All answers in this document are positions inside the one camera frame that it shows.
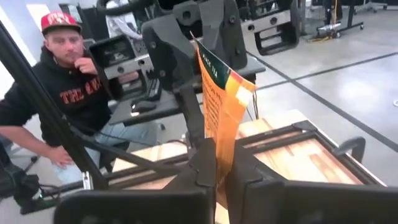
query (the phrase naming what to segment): black seat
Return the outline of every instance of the black seat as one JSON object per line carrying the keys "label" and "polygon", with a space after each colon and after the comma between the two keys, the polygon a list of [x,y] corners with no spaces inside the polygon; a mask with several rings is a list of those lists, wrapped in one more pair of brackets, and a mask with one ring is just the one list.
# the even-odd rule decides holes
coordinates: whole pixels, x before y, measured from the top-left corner
{"label": "black seat", "polygon": [[[123,151],[127,151],[129,148],[130,142],[121,142],[113,145],[113,147],[116,147],[118,149],[122,149]],[[112,173],[113,170],[113,165],[112,162],[115,161],[116,156],[108,153],[102,153],[101,157],[99,158],[99,168],[105,167],[106,171],[108,173]]]}

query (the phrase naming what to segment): jeans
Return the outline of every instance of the jeans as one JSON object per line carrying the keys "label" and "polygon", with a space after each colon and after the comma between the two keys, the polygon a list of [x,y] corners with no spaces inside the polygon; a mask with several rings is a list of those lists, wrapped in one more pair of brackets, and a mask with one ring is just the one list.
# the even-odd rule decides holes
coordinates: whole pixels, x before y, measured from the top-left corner
{"label": "jeans", "polygon": [[[154,121],[142,124],[135,124],[128,127],[125,127],[123,124],[107,124],[101,130],[101,133],[108,136],[104,136],[101,133],[98,133],[94,135],[94,138],[97,142],[107,146],[112,146],[124,142],[123,140],[111,138],[109,136],[130,139],[131,141],[144,143],[145,145],[139,143],[130,143],[129,149],[132,149],[133,151],[138,151],[140,149],[150,147],[148,145],[155,146],[157,144],[157,130],[158,126]],[[99,167],[101,153],[89,148],[86,148],[86,150],[96,166]],[[58,178],[62,181],[62,184],[70,184],[82,180],[81,171],[75,164],[69,165],[65,169],[62,169],[61,167],[53,164],[53,168]]]}

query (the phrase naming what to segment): man's right hand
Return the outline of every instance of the man's right hand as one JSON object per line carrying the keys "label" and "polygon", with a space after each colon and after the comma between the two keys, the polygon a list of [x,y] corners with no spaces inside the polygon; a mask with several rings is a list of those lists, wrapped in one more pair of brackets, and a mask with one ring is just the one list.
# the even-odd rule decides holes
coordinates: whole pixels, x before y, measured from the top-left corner
{"label": "man's right hand", "polygon": [[50,159],[52,163],[56,164],[62,169],[65,169],[67,165],[73,164],[72,158],[69,156],[68,152],[63,148],[63,146],[50,149],[45,156],[48,159]]}

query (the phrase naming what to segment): hoodie lettering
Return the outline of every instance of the hoodie lettering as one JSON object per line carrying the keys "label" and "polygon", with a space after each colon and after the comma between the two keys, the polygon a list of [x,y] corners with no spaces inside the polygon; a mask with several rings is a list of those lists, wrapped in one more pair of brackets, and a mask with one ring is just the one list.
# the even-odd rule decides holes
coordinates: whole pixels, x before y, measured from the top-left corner
{"label": "hoodie lettering", "polygon": [[99,77],[86,82],[82,88],[74,88],[60,93],[60,98],[66,105],[70,103],[78,103],[85,99],[85,95],[92,95],[101,89],[102,83]]}

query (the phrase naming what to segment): black hoodie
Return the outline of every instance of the black hoodie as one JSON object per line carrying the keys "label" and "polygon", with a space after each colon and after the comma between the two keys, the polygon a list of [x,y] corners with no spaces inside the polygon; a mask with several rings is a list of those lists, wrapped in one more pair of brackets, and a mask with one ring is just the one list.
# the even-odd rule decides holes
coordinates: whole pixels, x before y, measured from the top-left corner
{"label": "black hoodie", "polygon": [[[32,69],[69,123],[81,132],[92,136],[109,121],[109,98],[97,75],[59,66],[45,47],[40,62]],[[23,126],[35,114],[35,106],[22,87],[14,83],[0,101],[0,126]],[[59,146],[46,118],[39,115],[39,119],[43,140],[50,146]]]}

